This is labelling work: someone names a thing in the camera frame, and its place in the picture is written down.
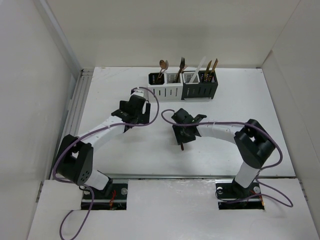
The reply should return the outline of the white chopstick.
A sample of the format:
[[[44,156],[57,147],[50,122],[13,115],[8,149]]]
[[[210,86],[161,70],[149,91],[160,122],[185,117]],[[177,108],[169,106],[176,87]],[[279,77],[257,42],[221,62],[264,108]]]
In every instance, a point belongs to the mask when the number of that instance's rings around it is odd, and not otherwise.
[[[196,70],[194,71],[194,73],[193,73],[193,75],[192,75],[192,77],[191,77],[191,79],[190,79],[190,81],[189,81],[189,84],[195,82],[195,79],[196,79],[196,77],[197,77],[197,75],[198,75],[198,72],[200,71],[200,69],[201,69],[202,65],[204,64],[205,60],[206,60],[206,56],[204,56],[204,57],[201,59],[199,65],[197,66]]]

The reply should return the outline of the black fork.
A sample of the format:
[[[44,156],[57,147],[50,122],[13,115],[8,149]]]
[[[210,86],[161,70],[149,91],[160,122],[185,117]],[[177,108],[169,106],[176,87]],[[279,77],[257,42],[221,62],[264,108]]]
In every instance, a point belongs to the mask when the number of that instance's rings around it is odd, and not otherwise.
[[[178,73],[176,74],[176,77],[175,77],[175,81],[174,81],[175,83],[177,83],[179,81],[180,73],[185,68],[185,64],[186,64],[186,60],[185,60],[184,57],[182,57],[181,60],[180,60],[179,71],[178,71]]]

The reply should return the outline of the large copper spoon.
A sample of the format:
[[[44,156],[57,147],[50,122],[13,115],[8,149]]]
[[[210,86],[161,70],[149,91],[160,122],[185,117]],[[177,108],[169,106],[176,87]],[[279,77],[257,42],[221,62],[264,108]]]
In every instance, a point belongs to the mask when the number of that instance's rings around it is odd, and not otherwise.
[[[163,75],[163,73],[169,68],[168,60],[160,60],[159,66],[160,66],[160,72],[158,74],[157,81],[159,81],[159,79]]]

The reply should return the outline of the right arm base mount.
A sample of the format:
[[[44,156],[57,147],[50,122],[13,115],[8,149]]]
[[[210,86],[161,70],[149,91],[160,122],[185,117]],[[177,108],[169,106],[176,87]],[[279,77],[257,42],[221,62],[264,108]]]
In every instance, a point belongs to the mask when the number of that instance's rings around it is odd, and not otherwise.
[[[264,210],[261,188],[257,182],[243,188],[236,182],[217,181],[215,196],[219,210]]]

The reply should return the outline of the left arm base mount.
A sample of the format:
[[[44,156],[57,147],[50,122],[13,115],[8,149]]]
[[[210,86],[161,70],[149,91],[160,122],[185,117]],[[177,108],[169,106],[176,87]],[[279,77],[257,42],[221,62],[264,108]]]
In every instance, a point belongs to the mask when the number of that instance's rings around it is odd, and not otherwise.
[[[94,201],[91,209],[107,211],[126,210],[129,189],[128,183],[129,181],[127,179],[114,179],[108,195],[105,195],[97,189],[93,189]],[[88,210],[92,202],[92,193],[83,186],[80,186],[79,189],[82,191],[80,208],[81,210]]]

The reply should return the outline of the gold knife black handle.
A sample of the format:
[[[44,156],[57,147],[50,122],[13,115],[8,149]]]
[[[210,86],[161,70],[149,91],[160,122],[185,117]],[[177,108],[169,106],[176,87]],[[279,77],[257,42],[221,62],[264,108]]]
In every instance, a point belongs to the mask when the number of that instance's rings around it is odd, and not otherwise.
[[[218,65],[218,62],[219,62],[219,60],[216,58],[213,66],[212,66],[211,72],[209,74],[209,78],[208,78],[209,82],[212,82],[214,80],[214,72],[215,72],[215,69]]]

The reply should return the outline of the small copper spoon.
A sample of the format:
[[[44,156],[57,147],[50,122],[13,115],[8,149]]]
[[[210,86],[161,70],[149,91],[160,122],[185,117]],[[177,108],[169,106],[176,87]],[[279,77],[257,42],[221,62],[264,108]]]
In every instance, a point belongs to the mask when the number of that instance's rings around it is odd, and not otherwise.
[[[159,71],[159,74],[161,75],[163,73],[163,71],[166,69],[167,67],[167,64],[164,60],[160,60],[159,61],[159,66],[160,66],[160,71]]]

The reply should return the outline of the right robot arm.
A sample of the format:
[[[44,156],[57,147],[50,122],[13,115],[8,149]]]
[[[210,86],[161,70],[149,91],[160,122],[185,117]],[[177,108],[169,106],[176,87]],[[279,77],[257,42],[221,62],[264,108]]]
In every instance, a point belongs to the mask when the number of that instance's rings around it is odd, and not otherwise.
[[[177,144],[182,146],[196,140],[196,137],[215,138],[235,144],[243,163],[225,191],[229,192],[232,198],[245,198],[250,192],[250,186],[255,177],[276,146],[270,140],[265,129],[255,119],[250,119],[244,124],[201,124],[206,117],[203,114],[193,117],[183,108],[176,111],[171,119],[175,122],[172,129]]]

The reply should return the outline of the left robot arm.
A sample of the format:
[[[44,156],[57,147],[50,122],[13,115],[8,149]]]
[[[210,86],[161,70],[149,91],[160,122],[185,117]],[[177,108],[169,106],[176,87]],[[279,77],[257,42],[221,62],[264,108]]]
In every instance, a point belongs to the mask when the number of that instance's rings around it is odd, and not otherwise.
[[[65,136],[58,150],[53,173],[77,186],[93,188],[100,198],[109,197],[113,180],[94,169],[94,154],[114,137],[136,125],[148,124],[150,109],[151,104],[144,92],[136,90],[129,100],[121,100],[119,109],[100,125],[79,136]]]

